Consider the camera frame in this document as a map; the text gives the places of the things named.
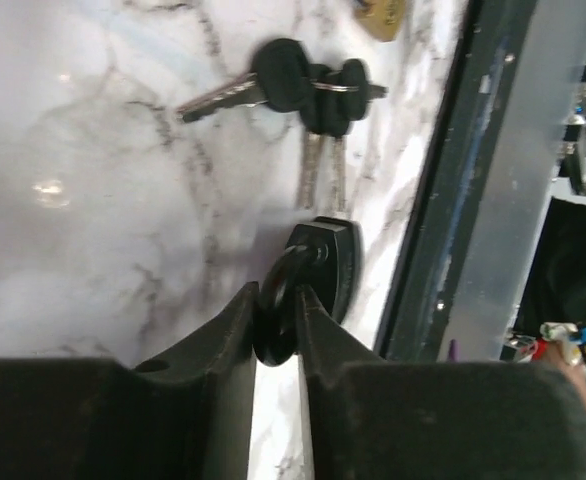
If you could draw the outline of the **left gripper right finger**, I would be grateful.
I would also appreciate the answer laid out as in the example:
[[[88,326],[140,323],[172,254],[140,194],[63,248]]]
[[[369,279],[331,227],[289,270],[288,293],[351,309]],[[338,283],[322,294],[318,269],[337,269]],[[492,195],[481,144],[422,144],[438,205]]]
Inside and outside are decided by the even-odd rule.
[[[586,479],[586,409],[545,364],[383,360],[296,293],[310,479]]]

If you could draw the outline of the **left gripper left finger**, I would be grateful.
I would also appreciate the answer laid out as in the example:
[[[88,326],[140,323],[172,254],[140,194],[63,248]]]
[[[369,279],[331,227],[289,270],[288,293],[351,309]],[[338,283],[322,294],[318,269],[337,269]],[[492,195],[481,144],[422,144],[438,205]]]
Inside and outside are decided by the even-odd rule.
[[[135,368],[0,359],[0,479],[245,478],[257,294]]]

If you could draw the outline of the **black padlock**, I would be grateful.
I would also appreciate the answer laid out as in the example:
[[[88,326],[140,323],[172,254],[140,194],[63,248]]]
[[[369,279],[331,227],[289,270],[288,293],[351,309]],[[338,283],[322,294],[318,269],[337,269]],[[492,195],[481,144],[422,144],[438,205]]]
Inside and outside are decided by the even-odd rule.
[[[359,223],[318,216],[297,224],[260,288],[253,347],[261,363],[279,366],[296,353],[296,289],[308,286],[341,324],[359,287],[363,267]]]

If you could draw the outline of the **black-headed keys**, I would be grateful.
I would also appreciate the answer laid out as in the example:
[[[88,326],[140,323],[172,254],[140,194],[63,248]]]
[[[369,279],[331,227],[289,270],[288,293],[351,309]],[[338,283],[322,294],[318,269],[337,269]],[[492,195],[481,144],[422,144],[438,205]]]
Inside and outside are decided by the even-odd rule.
[[[287,37],[264,43],[248,71],[231,82],[176,108],[183,123],[199,121],[220,109],[263,105],[280,113],[296,113],[304,126],[303,153],[296,204],[315,205],[323,142],[333,140],[335,208],[345,207],[345,137],[351,124],[365,118],[369,104],[388,89],[373,84],[368,67],[351,58],[338,70],[310,62],[301,42]]]

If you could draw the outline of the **small brass padlock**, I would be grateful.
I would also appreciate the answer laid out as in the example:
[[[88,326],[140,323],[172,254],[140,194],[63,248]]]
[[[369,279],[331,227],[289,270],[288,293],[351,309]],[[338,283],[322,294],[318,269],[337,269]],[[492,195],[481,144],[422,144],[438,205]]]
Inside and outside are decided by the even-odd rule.
[[[390,42],[397,36],[405,11],[405,0],[364,0],[356,2],[354,16],[374,39]]]

